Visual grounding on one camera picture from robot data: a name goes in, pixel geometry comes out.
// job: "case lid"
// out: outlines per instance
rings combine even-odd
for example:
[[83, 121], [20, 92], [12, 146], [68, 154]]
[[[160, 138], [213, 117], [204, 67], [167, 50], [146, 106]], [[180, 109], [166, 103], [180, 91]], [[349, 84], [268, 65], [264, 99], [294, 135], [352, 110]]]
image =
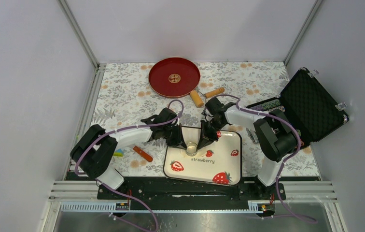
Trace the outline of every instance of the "case lid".
[[279, 97], [285, 115], [305, 144], [317, 142], [349, 120], [337, 102], [306, 68], [299, 69]]

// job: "red round tray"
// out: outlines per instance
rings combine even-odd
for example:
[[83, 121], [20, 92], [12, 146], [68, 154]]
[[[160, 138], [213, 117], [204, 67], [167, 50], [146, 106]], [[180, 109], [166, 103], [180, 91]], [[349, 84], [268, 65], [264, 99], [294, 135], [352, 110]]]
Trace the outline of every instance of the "red round tray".
[[193, 91], [199, 83], [197, 66], [183, 58], [167, 58], [156, 63], [148, 74], [153, 90], [167, 98], [179, 98]]

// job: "yellow object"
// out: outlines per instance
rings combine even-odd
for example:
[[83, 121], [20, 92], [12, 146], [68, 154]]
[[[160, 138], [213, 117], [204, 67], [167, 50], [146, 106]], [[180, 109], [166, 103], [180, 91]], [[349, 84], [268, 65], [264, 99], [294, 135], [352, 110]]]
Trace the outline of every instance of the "yellow object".
[[121, 152], [114, 152], [113, 156], [123, 157], [123, 154]]
[[204, 106], [204, 103], [195, 90], [190, 92], [190, 96], [197, 108]]
[[216, 89], [216, 90], [213, 90], [213, 91], [211, 91], [211, 92], [206, 93], [206, 94], [205, 94], [205, 98], [213, 97], [213, 96], [215, 96], [215, 95], [217, 95], [217, 94], [223, 93], [224, 91], [225, 91], [225, 89], [224, 89], [223, 87], [218, 88], [218, 89]]

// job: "floral tablecloth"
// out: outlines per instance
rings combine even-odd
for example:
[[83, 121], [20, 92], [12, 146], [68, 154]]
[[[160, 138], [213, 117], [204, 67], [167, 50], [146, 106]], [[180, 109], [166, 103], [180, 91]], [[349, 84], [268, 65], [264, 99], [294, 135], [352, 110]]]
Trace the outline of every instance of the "floral tablecloth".
[[[242, 98], [245, 104], [259, 102], [277, 96], [289, 81], [282, 62], [200, 62], [195, 63], [201, 79], [198, 90], [209, 92], [219, 87], [225, 93]], [[148, 73], [154, 63], [107, 64], [98, 100], [93, 114], [93, 124], [100, 124], [107, 131], [135, 125], [168, 105], [170, 99], [156, 94], [148, 84]], [[190, 96], [180, 98], [185, 109], [180, 122], [183, 126], [199, 127], [203, 108], [196, 108]], [[222, 103], [233, 101], [220, 98]], [[178, 103], [171, 106], [175, 112], [181, 110]], [[260, 146], [252, 143], [242, 126], [226, 126], [223, 130], [236, 131], [242, 136], [243, 176], [258, 174], [264, 154]], [[124, 148], [123, 157], [113, 157], [112, 164], [124, 176], [164, 176], [163, 164], [166, 153], [164, 140], [137, 144], [154, 160], [147, 162], [131, 148]], [[319, 171], [310, 147], [301, 150], [290, 159], [282, 172], [283, 176], [318, 176]]]

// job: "strawberry tray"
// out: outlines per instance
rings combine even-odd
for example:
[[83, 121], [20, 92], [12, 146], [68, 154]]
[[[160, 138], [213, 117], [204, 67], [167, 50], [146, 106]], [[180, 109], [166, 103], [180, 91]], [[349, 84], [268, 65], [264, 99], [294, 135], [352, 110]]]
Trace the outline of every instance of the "strawberry tray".
[[[200, 128], [182, 127], [184, 141], [198, 143]], [[169, 178], [236, 185], [242, 177], [242, 138], [232, 131], [218, 132], [218, 141], [195, 154], [167, 147], [164, 174]]]

